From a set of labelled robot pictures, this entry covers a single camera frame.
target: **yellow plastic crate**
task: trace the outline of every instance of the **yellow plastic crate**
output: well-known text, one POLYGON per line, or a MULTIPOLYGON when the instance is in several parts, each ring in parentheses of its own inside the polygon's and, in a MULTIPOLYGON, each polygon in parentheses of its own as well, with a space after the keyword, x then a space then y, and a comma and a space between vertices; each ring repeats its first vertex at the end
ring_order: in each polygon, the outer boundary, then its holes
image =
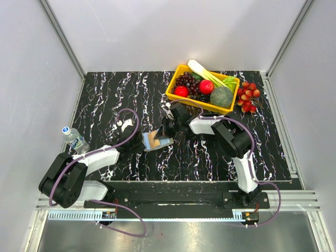
MULTIPOLYGON (((209 111, 213 111, 213 112, 219 112, 221 114, 227 114, 231 111, 233 111, 233 107, 235 105, 235 101, 236 101, 236 96, 237 96, 237 92, 238 92, 238 88, 239 88, 239 82, 240 80, 238 78, 235 78, 235 81, 237 82, 237 85, 236 85, 236 89, 235 89, 235 93, 233 94, 233 101, 232 101, 232 104, 230 107, 228 108, 221 108, 221 107, 218 107, 218 106, 215 106, 215 105, 212 105, 210 103, 205 103, 205 102, 200 102, 200 101, 195 101, 193 99, 190 99, 190 98, 184 98, 184 97, 181 97, 181 96, 176 96, 174 94, 172 94, 172 89, 175 85, 175 79, 182 75, 184 72, 192 72, 191 69, 186 66, 186 65, 179 65, 177 67, 177 70, 175 71, 175 74, 173 76, 173 79, 171 80, 171 82, 169 83, 169 86, 166 90, 166 95, 168 96, 168 98, 170 100, 177 100, 177 99, 186 99, 186 100, 190 100, 190 101, 193 101, 193 102, 196 102, 198 103, 199 105, 201 105, 204 109, 206 110, 209 110, 209 111)), ((221 75, 221 74, 218 74, 216 72, 211 72, 214 76, 216 76, 219 80, 224 80, 226 77, 228 77, 227 75, 221 75)), ((187 104, 187 105, 191 105, 191 106, 194 106, 196 107, 195 104, 193 104, 192 102, 189 102, 189 101, 180 101, 181 103, 184 103, 184 104, 187 104)))

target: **bottle cap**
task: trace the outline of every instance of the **bottle cap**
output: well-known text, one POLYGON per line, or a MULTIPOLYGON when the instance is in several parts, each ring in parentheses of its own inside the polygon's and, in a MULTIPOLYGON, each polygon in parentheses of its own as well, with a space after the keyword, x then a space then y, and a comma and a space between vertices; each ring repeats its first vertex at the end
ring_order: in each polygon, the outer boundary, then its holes
POLYGON ((64 127, 64 128, 62 129, 62 132, 63 132, 64 135, 68 135, 68 134, 70 134, 71 130, 70 130, 69 127, 64 127))

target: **tabletop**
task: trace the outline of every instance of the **tabletop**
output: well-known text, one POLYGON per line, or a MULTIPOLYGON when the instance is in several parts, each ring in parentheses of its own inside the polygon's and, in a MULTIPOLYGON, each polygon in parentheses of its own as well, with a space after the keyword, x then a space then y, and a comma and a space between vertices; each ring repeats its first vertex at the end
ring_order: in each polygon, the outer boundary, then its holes
MULTIPOLYGON (((257 71, 219 71, 241 82, 254 82, 261 92, 254 114, 235 112, 251 130, 256 147, 254 165, 259 180, 289 181, 290 173, 281 146, 261 75, 257 71)), ((73 127, 90 144, 90 150, 117 140, 116 114, 131 108, 139 116, 142 132, 158 129, 169 102, 165 90, 173 71, 89 72, 79 99, 73 127)), ((193 114, 200 109, 187 106, 193 114)), ((125 119, 132 113, 125 112, 125 119)), ((237 179, 232 159, 212 141, 189 140, 178 134, 174 144, 159 150, 130 155, 87 179, 106 181, 232 181, 237 179)))

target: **red apple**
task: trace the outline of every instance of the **red apple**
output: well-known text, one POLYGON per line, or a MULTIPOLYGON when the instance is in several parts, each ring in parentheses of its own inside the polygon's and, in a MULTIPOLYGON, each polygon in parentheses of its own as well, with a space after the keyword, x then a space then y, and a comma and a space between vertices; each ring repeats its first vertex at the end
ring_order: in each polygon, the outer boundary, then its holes
POLYGON ((187 97, 188 89, 185 86, 178 86, 175 88, 174 95, 187 97))
POLYGON ((199 84, 199 91, 204 95, 209 95, 214 89, 215 85, 210 80, 202 80, 199 84))

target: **plastic water bottle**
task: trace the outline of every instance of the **plastic water bottle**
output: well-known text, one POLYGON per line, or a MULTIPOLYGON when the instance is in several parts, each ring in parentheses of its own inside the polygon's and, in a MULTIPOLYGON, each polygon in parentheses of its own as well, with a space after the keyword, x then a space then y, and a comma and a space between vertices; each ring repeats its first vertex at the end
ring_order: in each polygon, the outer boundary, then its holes
POLYGON ((71 146, 78 154, 83 154, 89 151, 90 145, 79 134, 78 130, 74 128, 64 127, 62 129, 63 140, 71 146))

